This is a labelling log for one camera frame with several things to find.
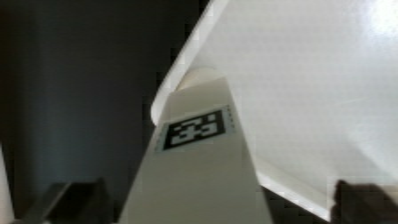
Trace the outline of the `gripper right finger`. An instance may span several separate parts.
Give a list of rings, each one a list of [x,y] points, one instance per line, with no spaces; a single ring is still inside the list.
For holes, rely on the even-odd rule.
[[[398,224],[398,204],[376,184],[338,181],[331,224]]]

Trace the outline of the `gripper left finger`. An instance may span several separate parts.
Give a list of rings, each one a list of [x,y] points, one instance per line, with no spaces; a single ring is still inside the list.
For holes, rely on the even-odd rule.
[[[54,183],[18,224],[113,224],[114,206],[106,180]]]

